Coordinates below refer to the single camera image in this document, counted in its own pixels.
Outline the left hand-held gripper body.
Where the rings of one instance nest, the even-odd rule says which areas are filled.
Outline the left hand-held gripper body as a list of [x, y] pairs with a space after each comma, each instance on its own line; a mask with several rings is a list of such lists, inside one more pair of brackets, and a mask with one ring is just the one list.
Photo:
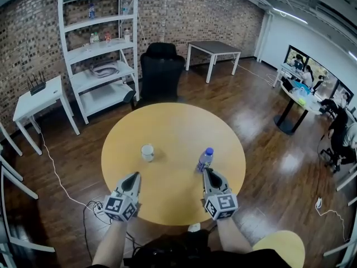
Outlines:
[[126, 196], [107, 195], [104, 199], [103, 212], [113, 221], [128, 222], [137, 215], [138, 204]]

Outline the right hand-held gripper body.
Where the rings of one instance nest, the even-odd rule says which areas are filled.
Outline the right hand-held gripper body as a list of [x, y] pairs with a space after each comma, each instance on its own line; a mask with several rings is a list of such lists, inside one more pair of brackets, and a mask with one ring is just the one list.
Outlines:
[[203, 197], [203, 207], [214, 221], [230, 218], [238, 210], [237, 196], [231, 190], [203, 192]]

